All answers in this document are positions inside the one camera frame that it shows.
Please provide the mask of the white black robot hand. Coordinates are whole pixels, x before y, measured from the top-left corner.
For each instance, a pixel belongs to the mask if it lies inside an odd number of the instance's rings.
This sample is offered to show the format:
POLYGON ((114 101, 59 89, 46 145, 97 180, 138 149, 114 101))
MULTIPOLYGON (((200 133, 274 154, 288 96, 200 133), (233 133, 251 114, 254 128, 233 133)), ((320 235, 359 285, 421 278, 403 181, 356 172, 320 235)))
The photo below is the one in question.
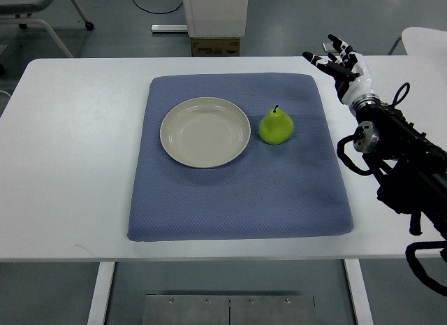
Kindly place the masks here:
POLYGON ((302 56, 318 70, 334 79, 340 102, 353 108, 361 96, 376 95, 365 58, 342 39, 332 34, 328 35, 328 39, 338 56, 329 54, 326 59, 310 52, 303 52, 302 56))

